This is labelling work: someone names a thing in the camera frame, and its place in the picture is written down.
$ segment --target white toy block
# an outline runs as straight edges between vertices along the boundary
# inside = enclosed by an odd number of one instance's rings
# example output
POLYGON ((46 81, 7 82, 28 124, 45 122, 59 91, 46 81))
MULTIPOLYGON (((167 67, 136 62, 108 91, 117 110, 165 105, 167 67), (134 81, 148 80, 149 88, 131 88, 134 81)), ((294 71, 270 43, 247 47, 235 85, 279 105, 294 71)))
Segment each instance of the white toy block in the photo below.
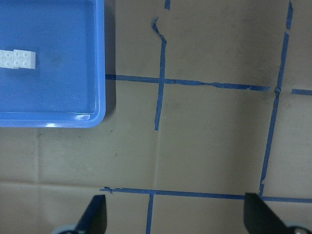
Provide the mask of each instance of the white toy block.
POLYGON ((25 50, 14 50, 13 66, 16 68, 36 68, 36 53, 25 50))
POLYGON ((0 67, 14 68, 13 65, 13 51, 0 50, 0 67))

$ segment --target blue tray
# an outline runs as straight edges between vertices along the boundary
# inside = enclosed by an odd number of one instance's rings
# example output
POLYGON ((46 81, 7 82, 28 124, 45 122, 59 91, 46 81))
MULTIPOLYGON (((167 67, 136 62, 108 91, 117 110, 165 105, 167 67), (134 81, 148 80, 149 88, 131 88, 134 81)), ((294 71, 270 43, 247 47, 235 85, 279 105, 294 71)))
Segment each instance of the blue tray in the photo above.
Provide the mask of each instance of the blue tray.
POLYGON ((0 50, 36 69, 0 68, 0 126, 93 127, 105 115, 103 0, 1 0, 0 50))

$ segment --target silver screw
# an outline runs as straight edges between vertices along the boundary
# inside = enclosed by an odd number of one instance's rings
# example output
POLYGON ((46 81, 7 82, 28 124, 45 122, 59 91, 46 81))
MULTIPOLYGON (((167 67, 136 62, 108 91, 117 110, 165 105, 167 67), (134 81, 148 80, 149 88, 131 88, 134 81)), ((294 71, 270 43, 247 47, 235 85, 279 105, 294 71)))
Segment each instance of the silver screw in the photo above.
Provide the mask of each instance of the silver screw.
POLYGON ((296 228, 294 234, 307 234, 307 231, 301 228, 296 228))

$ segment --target white lego brick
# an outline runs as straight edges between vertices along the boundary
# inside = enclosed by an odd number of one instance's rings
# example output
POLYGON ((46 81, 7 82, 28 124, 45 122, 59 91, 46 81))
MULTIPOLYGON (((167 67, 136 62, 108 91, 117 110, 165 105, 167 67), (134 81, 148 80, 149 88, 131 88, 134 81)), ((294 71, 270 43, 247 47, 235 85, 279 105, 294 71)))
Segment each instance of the white lego brick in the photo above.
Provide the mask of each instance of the white lego brick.
POLYGON ((0 50, 0 67, 14 68, 13 65, 13 51, 0 50))
POLYGON ((17 68, 36 68, 36 53, 25 50, 14 50, 13 66, 17 68))

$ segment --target blue plastic bin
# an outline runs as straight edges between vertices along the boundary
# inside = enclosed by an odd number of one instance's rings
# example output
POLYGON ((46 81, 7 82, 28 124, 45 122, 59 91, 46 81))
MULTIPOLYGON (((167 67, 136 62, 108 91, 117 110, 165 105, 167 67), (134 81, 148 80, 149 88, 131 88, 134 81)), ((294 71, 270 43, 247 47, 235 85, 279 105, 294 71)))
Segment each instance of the blue plastic bin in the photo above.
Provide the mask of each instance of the blue plastic bin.
POLYGON ((104 1, 1 0, 0 50, 36 69, 0 68, 1 127, 99 124, 105 115, 104 1))

